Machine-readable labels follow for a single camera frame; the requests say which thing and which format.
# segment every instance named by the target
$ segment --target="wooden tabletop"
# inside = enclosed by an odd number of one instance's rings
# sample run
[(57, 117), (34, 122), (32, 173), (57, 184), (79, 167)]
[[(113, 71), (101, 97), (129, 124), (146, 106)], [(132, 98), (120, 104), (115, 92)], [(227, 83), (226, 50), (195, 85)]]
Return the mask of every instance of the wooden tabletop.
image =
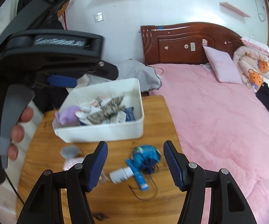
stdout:
[[(163, 143), (166, 140), (171, 140), (176, 149), (181, 152), (165, 99), (162, 96), (143, 97), (143, 107), (145, 112), (143, 137), (128, 141), (108, 142), (109, 154), (104, 166), (107, 175), (113, 170), (126, 167), (125, 159), (130, 157), (133, 149), (143, 144), (155, 146), (162, 153)], [(69, 144), (54, 134), (53, 119), (54, 111), (45, 114), (27, 151), (18, 184), (18, 193), (24, 201), (44, 170), (51, 169), (53, 172), (59, 172), (63, 169), (64, 158), (61, 156), (60, 150)], [(94, 151), (97, 143), (75, 145), (86, 155)], [(158, 195), (150, 201), (141, 201), (131, 192), (129, 185), (137, 187), (133, 177), (118, 185), (111, 181), (99, 184), (91, 193), (88, 193), (87, 198), (92, 213), (102, 213), (105, 216), (102, 222), (95, 219), (96, 223), (176, 224), (185, 193), (180, 192), (179, 188), (174, 185), (163, 156), (158, 166), (159, 172), (152, 175), (158, 187)], [(145, 179), (150, 189), (146, 192), (136, 191), (138, 197), (143, 199), (154, 194), (152, 182), (148, 176)], [(62, 190), (62, 208), (65, 224), (70, 224), (65, 190)], [(17, 216), (19, 216), (21, 209), (22, 204), (17, 199)]]

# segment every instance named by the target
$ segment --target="silver bolt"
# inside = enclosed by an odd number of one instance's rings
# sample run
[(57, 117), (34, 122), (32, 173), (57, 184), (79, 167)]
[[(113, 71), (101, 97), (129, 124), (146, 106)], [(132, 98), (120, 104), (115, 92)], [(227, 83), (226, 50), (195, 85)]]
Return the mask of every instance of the silver bolt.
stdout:
[(77, 163), (74, 168), (75, 169), (81, 169), (83, 167), (83, 165), (81, 163)]
[(45, 176), (48, 176), (51, 174), (51, 171), (50, 170), (45, 170), (44, 173), (43, 173)]
[(225, 175), (227, 175), (227, 174), (229, 173), (228, 169), (226, 169), (226, 168), (222, 168), (222, 169), (221, 169), (221, 172), (222, 172), (223, 174), (225, 174)]
[(196, 168), (197, 166), (198, 165), (196, 163), (194, 163), (194, 162), (189, 163), (189, 167), (191, 167), (191, 168)]

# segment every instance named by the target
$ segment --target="finger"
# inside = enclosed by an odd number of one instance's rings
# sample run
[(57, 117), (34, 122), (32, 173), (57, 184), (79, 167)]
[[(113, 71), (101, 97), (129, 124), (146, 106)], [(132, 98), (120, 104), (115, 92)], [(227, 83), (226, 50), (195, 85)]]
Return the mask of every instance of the finger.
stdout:
[(24, 111), (22, 112), (21, 116), (20, 116), (20, 122), (29, 122), (34, 116), (34, 111), (27, 107), (24, 109)]
[(16, 142), (21, 142), (24, 138), (24, 129), (20, 125), (12, 128), (11, 138)]
[(18, 157), (18, 148), (15, 145), (11, 145), (8, 150), (8, 156), (11, 160), (16, 160)]

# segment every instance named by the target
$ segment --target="pink blanket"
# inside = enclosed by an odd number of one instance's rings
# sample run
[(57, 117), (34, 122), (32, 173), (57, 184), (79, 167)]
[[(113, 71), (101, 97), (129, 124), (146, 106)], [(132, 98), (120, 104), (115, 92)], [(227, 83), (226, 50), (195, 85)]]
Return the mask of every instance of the pink blanket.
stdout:
[[(246, 86), (220, 83), (200, 65), (158, 64), (183, 153), (204, 169), (227, 168), (258, 224), (269, 224), (269, 112)], [(210, 190), (202, 223), (208, 223)]]

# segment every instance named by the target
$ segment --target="red strap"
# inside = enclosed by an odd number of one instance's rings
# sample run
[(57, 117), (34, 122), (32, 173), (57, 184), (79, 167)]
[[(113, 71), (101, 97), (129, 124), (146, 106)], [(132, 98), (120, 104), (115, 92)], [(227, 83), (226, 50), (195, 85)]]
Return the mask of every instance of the red strap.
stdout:
[(63, 12), (62, 17), (63, 17), (64, 24), (65, 24), (65, 30), (68, 30), (68, 29), (67, 29), (66, 14), (65, 14), (65, 12)]

